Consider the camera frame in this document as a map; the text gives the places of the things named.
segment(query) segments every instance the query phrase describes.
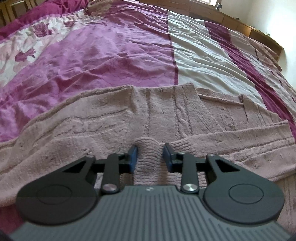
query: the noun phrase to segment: bedspread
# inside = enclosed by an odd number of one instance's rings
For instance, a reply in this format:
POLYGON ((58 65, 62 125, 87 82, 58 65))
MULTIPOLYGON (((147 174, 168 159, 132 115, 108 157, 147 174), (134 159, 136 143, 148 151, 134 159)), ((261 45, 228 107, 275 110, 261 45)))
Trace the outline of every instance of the bedspread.
POLYGON ((82 91, 188 82, 247 95, 288 120, 296 137, 296 92, 263 49, 218 24, 138 1, 45 1, 0 29, 0 142, 82 91))

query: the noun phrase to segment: knitted blanket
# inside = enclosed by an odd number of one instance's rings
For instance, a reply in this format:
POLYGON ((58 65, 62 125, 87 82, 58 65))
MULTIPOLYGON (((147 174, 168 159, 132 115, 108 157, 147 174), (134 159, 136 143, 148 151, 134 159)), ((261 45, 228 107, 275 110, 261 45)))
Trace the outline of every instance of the knitted blanket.
MULTIPOLYGON (((18 138, 0 143, 0 206, 13 204, 26 183, 86 154, 106 158, 132 144, 138 146, 138 162, 133 177, 122 176, 123 185, 178 186, 181 175, 168 173, 161 157, 167 142, 197 157, 215 153, 276 182, 285 193, 278 221, 295 230, 296 145, 288 121, 245 95, 193 84, 85 91, 32 119, 18 138)), ((206 187, 204 174, 199 178, 206 187)))

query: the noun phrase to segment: wooden furniture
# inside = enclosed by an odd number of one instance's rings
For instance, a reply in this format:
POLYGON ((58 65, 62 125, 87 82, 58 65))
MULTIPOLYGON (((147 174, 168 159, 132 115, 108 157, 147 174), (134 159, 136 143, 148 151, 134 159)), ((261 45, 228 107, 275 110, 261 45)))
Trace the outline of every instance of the wooden furniture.
POLYGON ((44 1, 45 0, 7 0, 0 2, 0 28, 44 1))
POLYGON ((271 37, 235 18, 217 11, 211 5, 194 0, 140 0, 140 2, 162 7, 172 12, 190 16, 192 18, 203 19, 221 24, 231 30, 243 33, 258 42, 265 44, 278 55, 280 55, 283 50, 283 47, 271 37))
POLYGON ((4 27, 10 23, 10 18, 8 16, 5 3, 0 3, 0 28, 4 27))

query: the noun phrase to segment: floral pattern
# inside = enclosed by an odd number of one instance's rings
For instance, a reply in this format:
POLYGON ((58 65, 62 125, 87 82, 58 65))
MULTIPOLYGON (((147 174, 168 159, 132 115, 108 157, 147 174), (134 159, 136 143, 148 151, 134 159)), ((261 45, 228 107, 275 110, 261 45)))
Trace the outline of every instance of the floral pattern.
POLYGON ((91 21, 91 22, 88 22, 87 25, 90 25, 90 24, 97 24, 97 22, 95 21, 91 21))
POLYGON ((74 23, 75 23, 75 20, 70 20, 70 21, 64 22, 64 25, 66 27, 73 27, 74 23))
POLYGON ((48 24, 38 23, 33 26, 33 32, 37 37, 41 38, 47 35, 52 35, 52 30, 48 29, 48 24))
POLYGON ((106 72, 108 71, 113 77, 120 80, 129 77, 133 77, 138 80, 146 80, 151 78, 151 75, 149 75, 146 70, 138 66, 134 66, 128 56, 112 58, 106 61, 105 68, 106 72))
POLYGON ((22 51, 20 51, 16 56, 15 56, 15 61, 16 62, 22 62, 22 61, 26 61, 28 56, 31 56, 33 58, 35 58, 34 54, 36 53, 36 51, 33 48, 30 48, 27 52, 23 53, 22 51))

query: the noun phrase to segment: white stripe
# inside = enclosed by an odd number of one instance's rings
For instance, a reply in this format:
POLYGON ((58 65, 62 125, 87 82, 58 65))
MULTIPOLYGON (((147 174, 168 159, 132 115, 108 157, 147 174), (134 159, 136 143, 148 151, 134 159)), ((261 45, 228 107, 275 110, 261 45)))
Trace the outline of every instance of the white stripe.
POLYGON ((263 99, 229 55, 212 40, 203 20, 168 12, 168 29, 179 68, 179 84, 238 96, 245 94, 265 108, 263 99))

